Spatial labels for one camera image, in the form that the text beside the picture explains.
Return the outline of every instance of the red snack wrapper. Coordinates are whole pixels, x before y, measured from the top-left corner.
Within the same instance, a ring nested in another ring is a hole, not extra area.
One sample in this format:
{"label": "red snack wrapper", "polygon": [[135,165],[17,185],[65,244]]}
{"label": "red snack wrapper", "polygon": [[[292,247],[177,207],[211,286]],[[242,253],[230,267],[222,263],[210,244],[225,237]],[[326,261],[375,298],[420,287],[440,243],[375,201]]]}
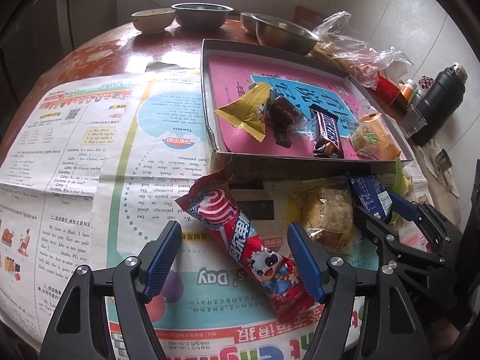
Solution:
{"label": "red snack wrapper", "polygon": [[307,294],[297,264],[262,244],[250,220],[231,198],[225,172],[198,179],[176,202],[200,220],[243,270],[263,285],[279,320],[289,321],[315,303]]}

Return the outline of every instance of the blue rubber pad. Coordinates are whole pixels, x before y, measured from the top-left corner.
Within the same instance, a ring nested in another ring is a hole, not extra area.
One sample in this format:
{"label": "blue rubber pad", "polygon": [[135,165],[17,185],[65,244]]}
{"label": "blue rubber pad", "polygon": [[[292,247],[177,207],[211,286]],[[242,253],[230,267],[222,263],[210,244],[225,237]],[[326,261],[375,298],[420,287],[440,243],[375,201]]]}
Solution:
{"label": "blue rubber pad", "polygon": [[296,228],[292,223],[289,225],[289,229],[286,232],[286,239],[289,243],[293,258],[297,263],[300,276],[307,288],[307,292],[309,295],[313,296],[317,302],[322,303],[325,298],[325,292],[323,292],[322,288],[320,270],[315,264],[315,261],[300,236],[299,231],[304,232],[305,230],[303,230],[303,228]]}
{"label": "blue rubber pad", "polygon": [[182,228],[176,223],[176,226],[170,229],[148,269],[145,291],[143,292],[147,302],[151,302],[152,298],[162,291],[165,279],[181,244]]}

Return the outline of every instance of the qr code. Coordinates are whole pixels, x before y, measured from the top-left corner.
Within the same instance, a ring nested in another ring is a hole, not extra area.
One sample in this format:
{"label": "qr code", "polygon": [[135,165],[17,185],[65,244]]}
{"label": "qr code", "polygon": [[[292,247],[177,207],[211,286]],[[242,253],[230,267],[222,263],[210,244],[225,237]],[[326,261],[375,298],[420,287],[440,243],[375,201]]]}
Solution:
{"label": "qr code", "polygon": [[69,119],[75,119],[78,115],[78,112],[81,110],[81,108],[75,108],[75,109],[71,109],[70,112],[68,112],[68,115],[67,117],[65,118],[65,120],[69,120]]}

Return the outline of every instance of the screw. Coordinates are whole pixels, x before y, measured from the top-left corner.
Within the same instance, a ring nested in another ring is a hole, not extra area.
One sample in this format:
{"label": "screw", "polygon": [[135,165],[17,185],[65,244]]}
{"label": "screw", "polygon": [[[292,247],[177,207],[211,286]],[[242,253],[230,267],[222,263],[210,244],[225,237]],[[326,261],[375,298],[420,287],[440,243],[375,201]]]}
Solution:
{"label": "screw", "polygon": [[333,266],[342,266],[343,265],[343,259],[341,257],[332,257],[330,259],[330,262],[332,263]]}
{"label": "screw", "polygon": [[135,266],[138,263],[138,258],[135,256],[127,257],[125,259],[125,265],[126,266]]}
{"label": "screw", "polygon": [[393,268],[389,265],[382,266],[382,272],[386,275],[391,275],[393,273]]}
{"label": "screw", "polygon": [[77,273],[79,275],[84,275],[87,272],[88,272],[88,267],[86,265],[81,265],[77,268]]}

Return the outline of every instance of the black thermos bottle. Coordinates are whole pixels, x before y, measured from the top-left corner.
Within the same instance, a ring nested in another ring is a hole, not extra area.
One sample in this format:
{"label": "black thermos bottle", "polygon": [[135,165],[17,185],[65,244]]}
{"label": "black thermos bottle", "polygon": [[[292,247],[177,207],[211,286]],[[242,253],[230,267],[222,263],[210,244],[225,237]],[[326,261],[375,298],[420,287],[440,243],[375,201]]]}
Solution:
{"label": "black thermos bottle", "polygon": [[425,146],[462,104],[467,78],[467,71],[458,63],[438,73],[433,86],[416,106],[427,122],[411,137],[417,145]]}

